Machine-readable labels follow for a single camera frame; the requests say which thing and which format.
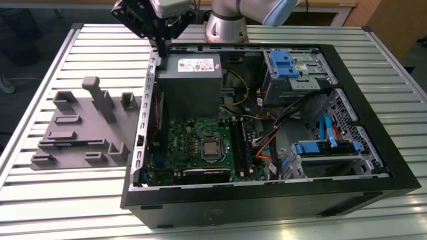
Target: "yellow wire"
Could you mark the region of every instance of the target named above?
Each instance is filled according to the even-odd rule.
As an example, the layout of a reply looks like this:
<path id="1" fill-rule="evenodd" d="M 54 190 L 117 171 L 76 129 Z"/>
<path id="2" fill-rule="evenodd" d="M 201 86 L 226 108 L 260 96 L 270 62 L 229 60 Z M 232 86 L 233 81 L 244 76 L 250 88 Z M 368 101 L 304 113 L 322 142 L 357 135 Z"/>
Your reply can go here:
<path id="1" fill-rule="evenodd" d="M 232 107 L 232 106 L 237 106 L 238 104 L 241 104 L 248 99 L 248 97 L 249 97 L 249 87 L 248 87 L 246 82 L 242 80 L 241 76 L 234 71 L 228 70 L 228 69 L 226 69 L 226 71 L 232 72 L 234 74 L 234 76 L 242 82 L 244 87 L 245 87 L 245 96 L 244 96 L 244 98 L 242 98 L 242 100 L 240 102 L 234 102 L 234 103 L 229 103 L 229 104 L 220 104 L 220 106 L 222 106 L 222 107 Z"/>

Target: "floor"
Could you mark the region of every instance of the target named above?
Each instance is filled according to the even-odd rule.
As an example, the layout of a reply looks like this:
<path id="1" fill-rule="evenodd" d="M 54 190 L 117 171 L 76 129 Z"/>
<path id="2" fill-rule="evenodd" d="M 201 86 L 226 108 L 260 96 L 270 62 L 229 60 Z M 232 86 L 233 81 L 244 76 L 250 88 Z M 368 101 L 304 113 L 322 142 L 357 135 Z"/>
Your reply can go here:
<path id="1" fill-rule="evenodd" d="M 30 66 L 17 67 L 0 54 L 0 74 L 8 79 L 17 78 L 10 81 L 16 86 L 16 93 L 9 95 L 0 92 L 0 116 L 10 114 L 10 117 L 0 118 L 0 152 L 9 140 L 6 132 L 12 132 L 18 124 L 72 23 L 117 23 L 108 10 L 65 9 L 62 19 L 56 18 L 52 9 L 32 9 L 30 12 L 42 32 L 41 37 L 34 41 L 40 52 L 40 61 Z M 420 43 L 416 43 L 400 62 L 404 67 L 415 67 L 411 75 L 420 87 L 427 91 L 427 48 L 421 47 Z"/>

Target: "orange wire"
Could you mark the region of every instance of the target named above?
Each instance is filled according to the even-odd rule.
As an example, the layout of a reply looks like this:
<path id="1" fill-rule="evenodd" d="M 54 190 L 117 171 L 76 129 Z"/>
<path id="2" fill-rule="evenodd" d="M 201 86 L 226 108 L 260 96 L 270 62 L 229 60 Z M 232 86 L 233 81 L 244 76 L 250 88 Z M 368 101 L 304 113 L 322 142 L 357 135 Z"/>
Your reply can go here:
<path id="1" fill-rule="evenodd" d="M 273 140 L 273 138 L 276 137 L 277 133 L 274 133 L 270 138 L 268 139 L 268 141 L 265 142 L 265 144 L 261 146 L 260 150 L 256 153 L 256 158 L 257 157 L 265 157 L 265 156 L 260 156 L 262 149 L 266 147 L 266 145 L 269 144 L 269 142 Z"/>

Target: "black cable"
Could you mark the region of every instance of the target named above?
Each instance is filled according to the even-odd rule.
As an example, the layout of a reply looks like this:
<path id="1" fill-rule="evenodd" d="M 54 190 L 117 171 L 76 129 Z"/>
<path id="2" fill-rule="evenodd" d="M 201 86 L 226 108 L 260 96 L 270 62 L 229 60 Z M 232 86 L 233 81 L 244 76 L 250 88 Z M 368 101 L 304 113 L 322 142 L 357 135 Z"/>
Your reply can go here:
<path id="1" fill-rule="evenodd" d="M 308 15 L 308 0 L 305 0 L 305 14 L 304 14 L 304 17 L 301 19 L 302 21 L 306 19 L 306 15 Z"/>

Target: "aluminum profile table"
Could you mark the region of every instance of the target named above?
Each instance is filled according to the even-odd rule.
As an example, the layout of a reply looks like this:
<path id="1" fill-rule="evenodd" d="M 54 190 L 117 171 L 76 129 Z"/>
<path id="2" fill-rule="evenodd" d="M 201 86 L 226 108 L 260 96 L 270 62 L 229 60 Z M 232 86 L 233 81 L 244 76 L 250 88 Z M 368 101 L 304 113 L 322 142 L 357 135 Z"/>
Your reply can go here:
<path id="1" fill-rule="evenodd" d="M 129 236 L 182 239 L 403 239 L 427 237 L 427 96 L 374 34 L 357 27 L 249 26 L 252 43 L 332 44 L 423 186 L 353 213 L 328 218 L 148 229 L 121 210 L 125 168 L 29 169 L 58 90 L 88 97 L 84 76 L 110 96 L 142 94 L 150 46 L 120 24 L 72 29 L 0 158 L 0 239 Z M 189 26 L 174 42 L 204 41 Z"/>

